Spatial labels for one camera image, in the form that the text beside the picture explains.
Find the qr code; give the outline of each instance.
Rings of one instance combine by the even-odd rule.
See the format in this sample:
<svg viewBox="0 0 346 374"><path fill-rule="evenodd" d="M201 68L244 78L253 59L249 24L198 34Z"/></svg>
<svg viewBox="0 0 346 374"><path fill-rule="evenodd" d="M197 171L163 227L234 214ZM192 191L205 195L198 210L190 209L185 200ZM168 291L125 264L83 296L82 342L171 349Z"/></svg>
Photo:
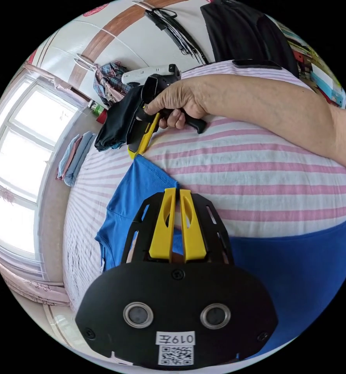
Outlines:
<svg viewBox="0 0 346 374"><path fill-rule="evenodd" d="M159 365L193 365L193 346L160 346Z"/></svg>

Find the white device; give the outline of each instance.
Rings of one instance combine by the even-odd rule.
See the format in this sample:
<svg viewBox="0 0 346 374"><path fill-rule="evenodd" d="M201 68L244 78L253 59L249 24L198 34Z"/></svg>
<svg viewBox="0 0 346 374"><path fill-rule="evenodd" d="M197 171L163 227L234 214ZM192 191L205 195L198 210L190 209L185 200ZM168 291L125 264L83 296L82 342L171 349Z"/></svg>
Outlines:
<svg viewBox="0 0 346 374"><path fill-rule="evenodd" d="M123 73L121 81L124 85L137 87L143 85L146 79L152 74L173 75L174 73L175 69L172 69L172 64L145 67Z"/></svg>

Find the plaid shirt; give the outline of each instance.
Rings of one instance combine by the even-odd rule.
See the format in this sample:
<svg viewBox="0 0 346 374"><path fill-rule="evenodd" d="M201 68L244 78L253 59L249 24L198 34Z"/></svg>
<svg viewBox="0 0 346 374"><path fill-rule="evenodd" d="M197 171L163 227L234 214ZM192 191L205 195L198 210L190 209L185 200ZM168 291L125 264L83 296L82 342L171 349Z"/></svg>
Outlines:
<svg viewBox="0 0 346 374"><path fill-rule="evenodd" d="M97 71L94 79L94 90L101 97L103 103L106 106L111 107L114 103L107 99L105 87L102 85L102 81L106 81L113 89L118 91L120 94L127 94L131 87L124 85L121 81L122 74L126 73L128 69L121 66L120 62L110 62L104 66L96 65Z"/></svg>

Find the bed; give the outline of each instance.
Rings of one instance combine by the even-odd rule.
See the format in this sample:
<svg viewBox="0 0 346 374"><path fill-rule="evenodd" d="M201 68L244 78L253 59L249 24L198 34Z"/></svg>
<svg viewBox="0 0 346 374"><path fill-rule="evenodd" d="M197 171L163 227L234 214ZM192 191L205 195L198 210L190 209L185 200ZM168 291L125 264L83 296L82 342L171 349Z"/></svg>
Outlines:
<svg viewBox="0 0 346 374"><path fill-rule="evenodd" d="M304 83L287 71L237 69L224 62L183 78L234 73ZM204 134L159 130L144 157L181 186L210 199L230 236L301 235L346 220L346 168L255 125L208 117ZM126 146L98 152L92 145L71 189L64 226L64 283L76 311L101 274L97 231L131 159ZM179 215L176 225L179 226Z"/></svg>

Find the window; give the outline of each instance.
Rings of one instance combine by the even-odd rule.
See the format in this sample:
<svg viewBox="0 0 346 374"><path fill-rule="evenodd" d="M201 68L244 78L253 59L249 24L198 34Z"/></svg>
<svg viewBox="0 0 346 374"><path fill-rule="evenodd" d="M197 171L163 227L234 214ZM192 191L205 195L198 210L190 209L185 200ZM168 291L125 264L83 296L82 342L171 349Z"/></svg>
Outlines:
<svg viewBox="0 0 346 374"><path fill-rule="evenodd" d="M0 198L0 245L18 255L35 259L35 210Z"/></svg>
<svg viewBox="0 0 346 374"><path fill-rule="evenodd" d="M24 77L0 105L0 250L39 262L38 218L55 150L78 107L41 79Z"/></svg>
<svg viewBox="0 0 346 374"><path fill-rule="evenodd" d="M0 113L0 128L3 125L4 121L6 120L7 115L17 102L17 100L22 96L22 94L27 90L27 88L31 85L31 80L25 80L22 82L22 84L16 89L14 94L10 97L10 99L6 101L6 104L4 107L1 107L1 113Z"/></svg>
<svg viewBox="0 0 346 374"><path fill-rule="evenodd" d="M5 133L0 142L0 185L21 197L37 201L52 151L10 129Z"/></svg>
<svg viewBox="0 0 346 374"><path fill-rule="evenodd" d="M17 107L11 122L54 145L76 111L75 107L36 86Z"/></svg>

